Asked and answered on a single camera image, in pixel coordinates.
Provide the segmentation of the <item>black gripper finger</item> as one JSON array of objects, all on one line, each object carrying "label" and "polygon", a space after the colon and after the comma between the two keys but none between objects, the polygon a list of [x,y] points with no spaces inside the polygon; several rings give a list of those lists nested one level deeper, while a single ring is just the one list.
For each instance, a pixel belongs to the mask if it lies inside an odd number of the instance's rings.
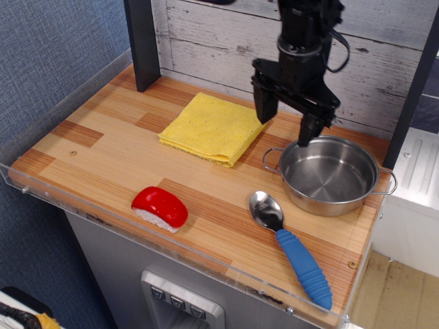
[{"label": "black gripper finger", "polygon": [[300,124],[298,146],[307,147],[311,140],[320,135],[324,128],[324,121],[313,114],[303,116]]},{"label": "black gripper finger", "polygon": [[278,111],[278,99],[275,86],[254,86],[254,104],[257,111],[257,118],[261,124],[267,123]]}]

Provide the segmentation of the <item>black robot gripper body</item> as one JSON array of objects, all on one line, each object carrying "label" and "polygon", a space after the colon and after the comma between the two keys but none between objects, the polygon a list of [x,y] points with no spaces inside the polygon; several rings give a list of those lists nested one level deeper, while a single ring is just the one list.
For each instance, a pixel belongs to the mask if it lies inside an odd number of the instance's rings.
[{"label": "black robot gripper body", "polygon": [[331,127],[340,100],[324,82],[330,49],[324,46],[310,56],[281,51],[278,61],[257,58],[252,63],[252,85],[275,86],[278,101],[303,115],[320,117],[325,127]]}]

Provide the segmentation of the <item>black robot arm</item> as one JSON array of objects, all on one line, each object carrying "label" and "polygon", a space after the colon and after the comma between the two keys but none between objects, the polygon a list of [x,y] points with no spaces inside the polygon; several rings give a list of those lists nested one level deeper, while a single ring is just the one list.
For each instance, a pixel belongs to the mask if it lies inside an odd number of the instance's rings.
[{"label": "black robot arm", "polygon": [[329,55],[333,40],[346,49],[349,43],[334,27],[342,22],[340,1],[279,1],[281,33],[277,61],[257,58],[252,76],[254,103],[260,123],[267,123],[283,102],[302,113],[298,145],[306,147],[330,127],[340,100],[324,82],[332,69]]}]

